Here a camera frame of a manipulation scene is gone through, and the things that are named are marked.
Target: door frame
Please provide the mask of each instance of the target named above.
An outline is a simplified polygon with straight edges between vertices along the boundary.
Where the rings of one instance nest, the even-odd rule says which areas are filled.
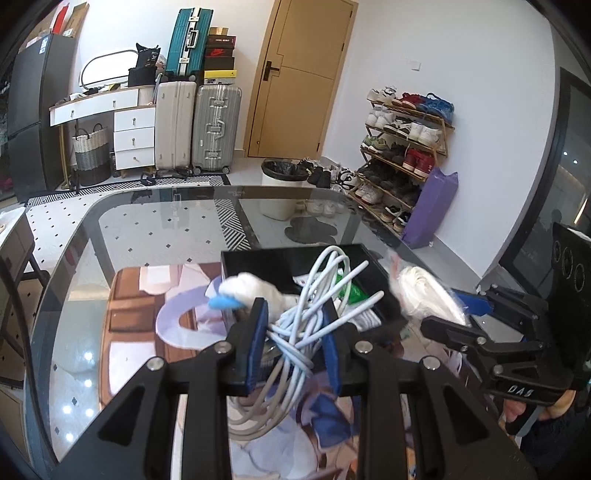
[[[251,101],[250,105],[248,106],[248,116],[246,117],[246,131],[244,133],[244,142],[243,142],[243,149],[244,149],[244,157],[248,158],[249,154],[248,151],[250,150],[251,146],[251,136],[252,136],[252,124],[254,122],[255,117],[255,109],[256,103],[258,101],[258,93],[261,88],[262,82],[262,73],[263,68],[265,65],[265,58],[267,58],[267,52],[269,50],[269,42],[271,41],[271,34],[273,33],[273,27],[275,26],[275,20],[277,19],[277,12],[279,11],[279,5],[283,1],[291,1],[291,0],[275,0],[273,3],[273,8],[271,9],[271,15],[269,16],[269,21],[267,23],[267,29],[265,30],[265,36],[262,41],[261,52],[259,53],[259,60],[256,64],[256,71],[255,71],[255,81],[252,85],[252,93],[251,93]],[[357,8],[359,6],[358,1],[356,0],[340,0],[346,4],[349,4],[353,7],[353,14],[351,15],[351,19],[349,20],[349,27],[347,29],[347,35],[345,37],[345,46],[343,48],[343,54],[340,57],[339,66],[336,71],[335,82],[333,84],[332,93],[330,94],[330,101],[329,106],[326,111],[326,117],[324,119],[324,124],[322,126],[322,133],[320,134],[320,146],[318,148],[318,152],[322,151],[324,147],[324,141],[326,139],[326,131],[329,127],[330,116],[333,109],[333,104],[335,102],[336,92],[339,88],[340,82],[340,75],[343,71],[343,65],[345,64],[345,58],[347,56],[347,51],[349,49],[349,41],[351,39],[351,33],[353,31],[353,25],[355,23],[355,17],[357,16]]]

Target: refrigerator door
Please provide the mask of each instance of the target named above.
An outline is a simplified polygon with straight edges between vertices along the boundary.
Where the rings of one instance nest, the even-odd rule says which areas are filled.
[[[36,124],[40,118],[41,81],[50,37],[25,48],[14,59],[8,91],[8,136]]]
[[[29,127],[10,138],[8,155],[14,193],[19,202],[25,202],[33,193],[47,190],[39,125]]]

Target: bundled white cord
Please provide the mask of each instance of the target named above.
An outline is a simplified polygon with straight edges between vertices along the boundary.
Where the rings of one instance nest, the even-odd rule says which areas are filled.
[[[327,257],[326,268],[317,275]],[[343,278],[337,282],[340,264],[343,264]],[[334,245],[327,247],[318,257],[297,305],[284,312],[276,322],[270,323],[267,327],[267,337],[281,349],[282,357],[271,371],[254,404],[246,407],[239,403],[238,398],[230,400],[241,415],[239,419],[228,418],[231,439],[254,440],[278,425],[300,398],[306,378],[312,376],[314,364],[311,359],[320,349],[322,337],[370,309],[384,296],[384,292],[379,291],[343,314],[348,305],[352,279],[368,265],[369,262],[364,261],[351,270],[349,257]],[[322,305],[329,299],[335,301],[343,288],[345,295],[336,308],[339,318],[323,327]],[[270,394],[277,377],[277,387]]]
[[[422,320],[433,315],[460,325],[470,325],[457,300],[424,268],[402,268],[398,274],[391,275],[390,287],[402,311],[412,319]]]

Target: black cable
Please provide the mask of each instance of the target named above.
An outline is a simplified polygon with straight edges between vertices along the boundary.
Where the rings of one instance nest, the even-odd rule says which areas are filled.
[[[58,464],[56,453],[53,451],[51,445],[51,438],[48,431],[45,428],[43,417],[41,416],[41,407],[39,406],[39,396],[37,395],[37,383],[35,381],[35,373],[33,372],[33,356],[31,354],[31,339],[29,338],[29,329],[27,328],[27,320],[25,318],[25,311],[22,307],[21,298],[18,294],[17,286],[12,279],[10,270],[8,269],[6,262],[0,257],[0,280],[4,283],[8,295],[12,300],[12,308],[17,316],[18,328],[21,331],[22,337],[22,351],[25,354],[25,371],[29,386],[31,387],[31,401],[33,402],[33,413],[37,424],[39,425],[39,431],[41,439],[49,452],[49,456],[53,466]]]

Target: teal suitcase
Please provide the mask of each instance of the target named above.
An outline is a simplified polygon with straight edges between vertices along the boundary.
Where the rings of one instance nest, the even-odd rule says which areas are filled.
[[[167,75],[184,79],[203,70],[203,55],[212,16],[213,10],[207,8],[182,8],[178,11],[168,48]]]

